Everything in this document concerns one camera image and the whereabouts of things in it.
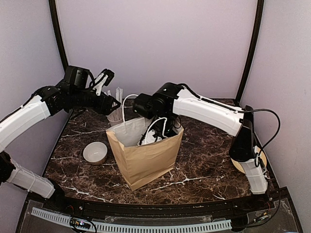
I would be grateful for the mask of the brown paper bag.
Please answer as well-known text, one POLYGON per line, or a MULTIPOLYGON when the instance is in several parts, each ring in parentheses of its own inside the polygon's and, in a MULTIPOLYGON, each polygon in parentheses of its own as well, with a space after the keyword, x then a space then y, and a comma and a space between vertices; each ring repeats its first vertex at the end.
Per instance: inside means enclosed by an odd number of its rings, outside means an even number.
POLYGON ((184 128, 174 121, 176 135, 153 141, 148 136, 146 142, 139 144, 143 134, 152 132, 155 124, 144 117, 126 121, 124 104, 125 101, 120 108, 122 122, 108 128, 106 135, 119 170, 134 191, 173 169, 184 128))

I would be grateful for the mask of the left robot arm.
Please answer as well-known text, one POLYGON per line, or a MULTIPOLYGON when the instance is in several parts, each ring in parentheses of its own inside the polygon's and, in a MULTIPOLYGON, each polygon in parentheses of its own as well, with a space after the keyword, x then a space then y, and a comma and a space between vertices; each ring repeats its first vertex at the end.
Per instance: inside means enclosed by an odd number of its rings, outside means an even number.
POLYGON ((30 98, 0 121, 0 182, 10 183, 45 199, 57 211, 69 207, 63 189, 53 180, 44 178, 18 164, 7 148, 38 123, 78 107, 91 108, 98 114, 109 115, 120 102, 103 92, 115 73, 105 68, 97 77, 89 69, 68 66, 63 79, 33 92, 30 98))

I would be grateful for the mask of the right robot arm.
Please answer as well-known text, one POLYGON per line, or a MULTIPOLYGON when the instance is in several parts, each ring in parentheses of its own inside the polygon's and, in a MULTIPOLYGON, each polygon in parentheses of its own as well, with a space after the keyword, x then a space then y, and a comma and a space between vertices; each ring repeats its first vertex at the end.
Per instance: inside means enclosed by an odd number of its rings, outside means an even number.
POLYGON ((254 194, 248 199, 248 207, 257 211, 266 204, 268 177, 260 157, 263 149, 254 140, 255 109, 234 107, 203 97, 185 83, 165 83, 153 95, 139 94, 134 99, 133 111, 151 121, 139 145, 176 135, 179 116, 196 119, 233 136, 229 156, 242 166, 254 194))

